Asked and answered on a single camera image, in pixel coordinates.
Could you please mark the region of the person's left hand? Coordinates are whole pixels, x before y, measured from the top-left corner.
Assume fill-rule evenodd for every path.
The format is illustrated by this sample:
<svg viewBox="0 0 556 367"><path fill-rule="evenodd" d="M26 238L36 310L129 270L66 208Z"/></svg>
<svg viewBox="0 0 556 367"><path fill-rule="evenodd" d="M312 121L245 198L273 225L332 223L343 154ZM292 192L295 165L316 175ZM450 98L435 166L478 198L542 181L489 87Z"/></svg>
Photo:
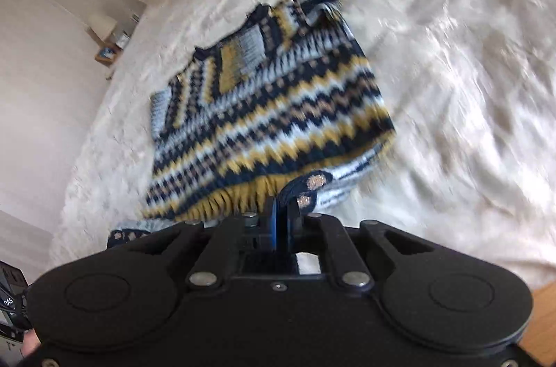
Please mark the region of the person's left hand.
<svg viewBox="0 0 556 367"><path fill-rule="evenodd" d="M21 354L24 358L33 354L41 346L41 341L35 330L28 330L24 334Z"/></svg>

